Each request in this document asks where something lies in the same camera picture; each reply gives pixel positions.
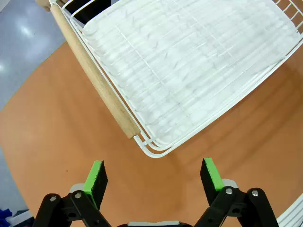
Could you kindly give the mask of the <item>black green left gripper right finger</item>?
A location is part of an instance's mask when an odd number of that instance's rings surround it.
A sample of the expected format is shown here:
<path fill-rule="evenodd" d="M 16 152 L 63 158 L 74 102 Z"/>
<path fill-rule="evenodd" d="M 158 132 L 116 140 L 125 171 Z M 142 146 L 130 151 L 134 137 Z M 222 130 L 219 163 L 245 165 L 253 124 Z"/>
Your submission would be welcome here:
<path fill-rule="evenodd" d="M 247 192 L 225 186 L 212 158 L 204 158 L 200 177 L 209 207 L 196 227 L 220 227 L 227 217 L 236 217 L 243 227 L 277 227 L 278 222 L 265 192 L 251 188 Z"/>

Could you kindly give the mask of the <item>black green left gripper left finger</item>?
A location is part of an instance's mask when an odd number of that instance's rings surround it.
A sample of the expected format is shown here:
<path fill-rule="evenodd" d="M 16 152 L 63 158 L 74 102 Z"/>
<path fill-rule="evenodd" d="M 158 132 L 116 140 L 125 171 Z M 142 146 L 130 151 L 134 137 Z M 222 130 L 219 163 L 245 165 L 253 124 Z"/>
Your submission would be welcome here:
<path fill-rule="evenodd" d="M 70 227 L 82 221 L 87 227 L 109 227 L 100 213 L 108 178 L 103 161 L 94 161 L 82 189 L 69 192 L 65 197 L 47 194 L 40 205 L 33 226 Z"/>

